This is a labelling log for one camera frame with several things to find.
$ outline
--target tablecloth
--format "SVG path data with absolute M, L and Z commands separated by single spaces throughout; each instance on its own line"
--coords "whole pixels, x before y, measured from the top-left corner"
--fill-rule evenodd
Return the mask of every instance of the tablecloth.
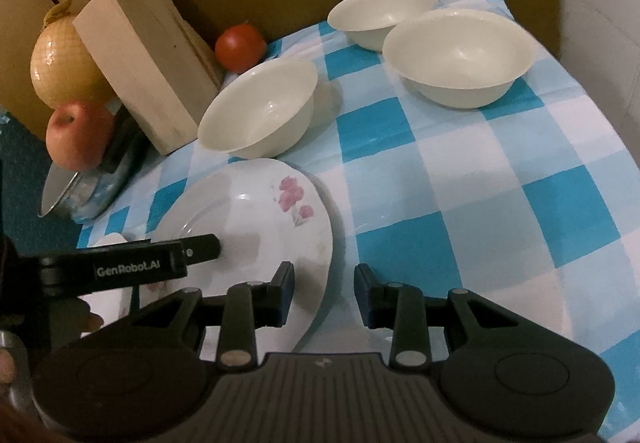
M 440 0 L 510 16 L 503 0 Z M 616 397 L 601 435 L 640 432 L 640 172 L 580 85 L 539 46 L 532 68 L 480 110 L 440 107 L 380 54 L 326 22 L 270 45 L 319 71 L 312 126 L 279 156 L 309 175 L 335 249 L 308 351 L 388 353 L 362 327 L 353 268 L 433 296 L 467 287 L 592 349 Z M 78 246 L 148 236 L 198 179 L 233 163 L 192 143 L 142 171 Z

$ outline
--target pink flower pattern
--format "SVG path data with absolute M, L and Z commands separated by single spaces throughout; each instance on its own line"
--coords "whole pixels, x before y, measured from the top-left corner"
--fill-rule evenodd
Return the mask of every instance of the pink flower pattern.
M 296 178 L 287 176 L 280 182 L 280 186 L 278 188 L 282 191 L 280 198 L 278 199 L 280 210 L 284 213 L 289 211 L 291 212 L 291 217 L 295 227 L 300 226 L 302 223 L 306 222 L 306 220 L 313 217 L 314 210 L 309 205 L 302 205 L 300 210 L 298 210 L 296 206 L 296 203 L 305 197 L 305 191 L 300 185 L 298 185 L 298 180 Z
M 298 212 L 300 212 L 300 217 L 303 219 L 309 219 L 314 216 L 314 210 L 309 205 L 302 205 Z
M 167 290 L 167 282 L 165 280 L 161 282 L 152 282 L 151 284 L 147 284 L 146 288 L 151 293 L 159 293 L 160 296 L 162 296 L 162 294 Z

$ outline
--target wall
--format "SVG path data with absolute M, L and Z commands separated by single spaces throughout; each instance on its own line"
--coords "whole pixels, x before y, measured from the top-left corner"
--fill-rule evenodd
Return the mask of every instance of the wall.
M 640 162 L 640 0 L 561 0 L 560 60 Z

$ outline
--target blue and white checkered tablecloth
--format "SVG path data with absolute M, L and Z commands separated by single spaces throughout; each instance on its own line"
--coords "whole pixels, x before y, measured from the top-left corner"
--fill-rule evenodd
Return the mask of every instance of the blue and white checkered tablecloth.
M 503 0 L 442 6 L 509 14 Z M 388 352 L 353 299 L 353 268 L 445 296 L 468 287 L 601 355 L 616 397 L 601 434 L 640 432 L 640 172 L 580 85 L 542 46 L 508 93 L 452 110 L 326 22 L 271 45 L 319 71 L 312 127 L 279 157 L 308 174 L 334 228 L 321 312 L 301 348 Z M 78 246 L 148 236 L 198 179 L 232 163 L 189 144 L 141 173 Z

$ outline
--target tomato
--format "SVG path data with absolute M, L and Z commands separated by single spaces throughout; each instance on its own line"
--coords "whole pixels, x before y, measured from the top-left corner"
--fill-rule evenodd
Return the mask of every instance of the tomato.
M 216 58 L 229 71 L 244 73 L 262 60 L 267 43 L 255 26 L 238 24 L 216 41 Z

